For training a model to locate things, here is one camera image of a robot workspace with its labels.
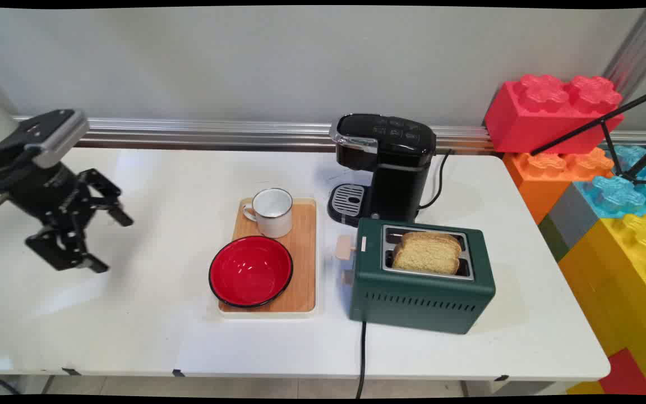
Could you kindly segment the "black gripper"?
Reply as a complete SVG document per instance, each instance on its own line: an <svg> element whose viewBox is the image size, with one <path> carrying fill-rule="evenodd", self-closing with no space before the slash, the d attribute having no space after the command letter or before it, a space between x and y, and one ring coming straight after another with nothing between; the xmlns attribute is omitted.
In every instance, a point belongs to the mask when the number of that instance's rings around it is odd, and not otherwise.
<svg viewBox="0 0 646 404"><path fill-rule="evenodd" d="M133 225L119 197L121 189L96 169L75 173L64 163L41 168L32 162L0 164L0 194L41 223L28 236L28 248L52 268L88 268L106 273L109 266L88 251L88 210L105 210L122 227Z"/></svg>

